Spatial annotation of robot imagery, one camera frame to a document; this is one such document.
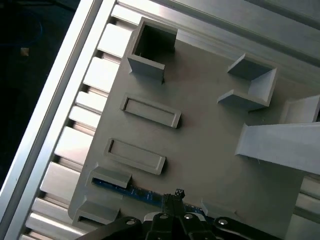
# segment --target screw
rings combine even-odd
[[[168,218],[168,215],[167,215],[167,214],[162,214],[162,215],[160,216],[160,218],[161,218],[161,219],[167,219],[167,218]]]
[[[192,216],[190,213],[184,215],[184,217],[185,217],[186,219],[192,219],[192,218],[193,218],[193,216]]]
[[[131,219],[131,220],[126,222],[126,224],[128,224],[128,225],[133,225],[135,223],[136,223],[136,221],[134,219]]]
[[[225,219],[220,219],[218,221],[218,223],[221,224],[221,225],[227,225],[228,224],[227,220],[225,220]]]

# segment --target dark background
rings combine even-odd
[[[0,187],[79,1],[0,0]]]

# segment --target gray support bar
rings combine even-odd
[[[120,109],[172,128],[177,128],[181,116],[179,110],[131,94],[124,95]]]
[[[320,123],[245,124],[235,154],[320,174]]]

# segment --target square slot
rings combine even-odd
[[[141,18],[128,50],[128,61],[135,74],[163,81],[163,59],[175,50],[178,30],[159,22]]]

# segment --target blue circuit board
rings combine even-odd
[[[123,188],[97,178],[93,178],[92,183],[96,186],[103,187],[105,189],[114,191],[124,196],[128,196],[136,200],[142,201],[146,204],[150,204],[159,208],[162,207],[162,195],[159,193],[142,189],[140,187],[133,186],[132,184],[128,185],[127,188]],[[205,216],[204,212],[200,207],[184,204],[184,208],[185,211],[188,213],[197,213],[203,215],[208,223],[212,223],[213,221],[213,218]]]

